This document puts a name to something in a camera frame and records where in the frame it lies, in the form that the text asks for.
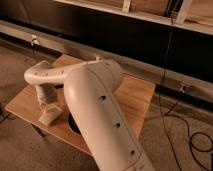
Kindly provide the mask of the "white ribbed gripper body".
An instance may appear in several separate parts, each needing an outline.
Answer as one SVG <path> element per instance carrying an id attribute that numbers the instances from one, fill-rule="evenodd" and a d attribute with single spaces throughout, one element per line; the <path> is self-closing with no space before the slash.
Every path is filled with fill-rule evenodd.
<path id="1" fill-rule="evenodd" d="M 51 84 L 36 85 L 35 89 L 40 104 L 49 104 L 57 100 L 57 94 Z"/>

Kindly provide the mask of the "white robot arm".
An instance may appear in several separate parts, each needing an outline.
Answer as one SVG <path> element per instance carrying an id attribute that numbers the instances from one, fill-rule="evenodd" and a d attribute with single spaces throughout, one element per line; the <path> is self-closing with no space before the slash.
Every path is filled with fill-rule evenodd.
<path id="1" fill-rule="evenodd" d="M 69 111 L 100 171 L 155 171 L 113 96 L 123 80 L 117 62 L 103 59 L 54 68 L 42 61 L 26 70 L 24 78 L 44 101 L 49 99 L 45 84 L 63 86 Z"/>

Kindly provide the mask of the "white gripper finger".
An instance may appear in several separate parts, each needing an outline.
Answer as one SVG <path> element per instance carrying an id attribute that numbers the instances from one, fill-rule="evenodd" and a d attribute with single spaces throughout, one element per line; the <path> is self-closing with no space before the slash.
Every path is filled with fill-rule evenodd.
<path id="1" fill-rule="evenodd" d="M 42 115 L 46 115 L 48 113 L 48 105 L 40 105 L 40 109 L 41 109 L 41 112 L 42 112 Z"/>
<path id="2" fill-rule="evenodd" d="M 52 110 L 56 110 L 56 111 L 62 112 L 62 109 L 60 108 L 59 104 L 52 103 L 50 106 L 51 106 Z"/>

